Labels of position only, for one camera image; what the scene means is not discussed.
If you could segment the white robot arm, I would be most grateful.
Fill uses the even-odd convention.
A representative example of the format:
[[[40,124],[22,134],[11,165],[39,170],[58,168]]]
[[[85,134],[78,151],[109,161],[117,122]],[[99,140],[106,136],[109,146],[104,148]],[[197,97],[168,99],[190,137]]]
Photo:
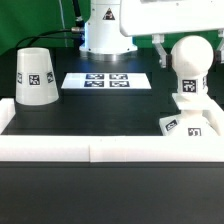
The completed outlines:
[[[169,56],[162,44],[167,34],[216,30],[216,50],[224,63],[224,0],[90,0],[82,56],[116,61],[137,51],[134,36],[152,37],[165,68]]]

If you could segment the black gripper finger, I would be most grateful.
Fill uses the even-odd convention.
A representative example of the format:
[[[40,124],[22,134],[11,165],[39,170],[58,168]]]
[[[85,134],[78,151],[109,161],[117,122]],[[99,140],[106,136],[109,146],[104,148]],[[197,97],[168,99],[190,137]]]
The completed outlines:
[[[172,56],[166,52],[163,47],[165,36],[163,34],[154,34],[152,44],[160,56],[159,64],[162,68],[168,68],[171,65]]]
[[[216,58],[220,64],[224,64],[224,29],[218,30],[220,43],[216,49]]]

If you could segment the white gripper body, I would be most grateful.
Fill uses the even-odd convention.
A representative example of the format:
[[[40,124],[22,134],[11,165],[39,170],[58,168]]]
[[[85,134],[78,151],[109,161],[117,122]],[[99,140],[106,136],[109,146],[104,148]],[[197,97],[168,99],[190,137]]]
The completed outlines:
[[[121,0],[125,36],[224,29],[224,0]]]

